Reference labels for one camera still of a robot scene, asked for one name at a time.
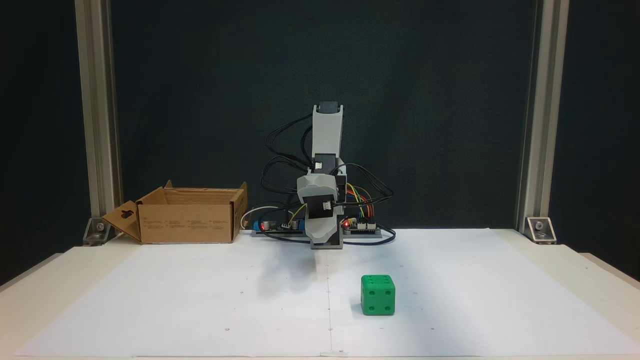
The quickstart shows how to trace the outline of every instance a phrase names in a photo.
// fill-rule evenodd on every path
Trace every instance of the cardboard box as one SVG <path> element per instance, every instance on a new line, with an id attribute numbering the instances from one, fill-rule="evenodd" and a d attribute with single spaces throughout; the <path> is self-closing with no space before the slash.
<path id="1" fill-rule="evenodd" d="M 246 209 L 246 183 L 238 189 L 174 188 L 169 180 L 102 218 L 143 244 L 231 243 Z"/>

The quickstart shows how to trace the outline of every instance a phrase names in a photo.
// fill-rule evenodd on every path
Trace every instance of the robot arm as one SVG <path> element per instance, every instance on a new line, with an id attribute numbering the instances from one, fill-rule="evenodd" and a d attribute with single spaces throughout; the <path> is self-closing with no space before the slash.
<path id="1" fill-rule="evenodd" d="M 342 105 L 337 101 L 321 101 L 313 112 L 313 167 L 297 180 L 301 203 L 307 205 L 305 233 L 312 249 L 341 249 L 340 216 L 347 195 L 347 174 L 340 158 L 342 140 Z"/>

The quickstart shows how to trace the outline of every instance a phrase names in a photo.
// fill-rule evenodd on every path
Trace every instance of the aluminum frame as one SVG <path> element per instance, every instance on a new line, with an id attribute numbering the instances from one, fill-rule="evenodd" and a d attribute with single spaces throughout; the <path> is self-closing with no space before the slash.
<path id="1" fill-rule="evenodd" d="M 115 209 L 123 199 L 110 11 L 110 0 L 76 0 L 92 218 Z"/>
<path id="2" fill-rule="evenodd" d="M 530 92 L 523 141 L 516 229 L 524 233 L 527 217 L 547 217 L 556 149 L 556 131 L 564 65 L 569 0 L 544 0 L 535 78 Z"/>
<path id="3" fill-rule="evenodd" d="M 569 0 L 541 0 L 532 54 L 515 228 L 527 217 L 547 217 L 556 146 Z M 91 214 L 122 203 L 110 0 L 76 0 Z"/>

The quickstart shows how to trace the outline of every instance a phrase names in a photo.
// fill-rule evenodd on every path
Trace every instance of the white paper sheet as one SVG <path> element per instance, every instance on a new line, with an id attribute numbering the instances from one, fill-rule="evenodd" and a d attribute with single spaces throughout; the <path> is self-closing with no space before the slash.
<path id="1" fill-rule="evenodd" d="M 395 315 L 362 314 L 365 274 L 391 275 Z M 489 230 L 399 230 L 390 245 L 344 250 L 247 235 L 144 245 L 18 353 L 320 354 L 640 354 L 640 345 Z"/>

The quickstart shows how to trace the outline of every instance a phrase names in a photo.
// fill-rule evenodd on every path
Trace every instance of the green cube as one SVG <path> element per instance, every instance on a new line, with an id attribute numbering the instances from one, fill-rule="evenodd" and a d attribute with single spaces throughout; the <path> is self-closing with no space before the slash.
<path id="1" fill-rule="evenodd" d="M 393 315 L 396 286 L 389 275 L 365 275 L 360 279 L 360 303 L 364 315 Z"/>

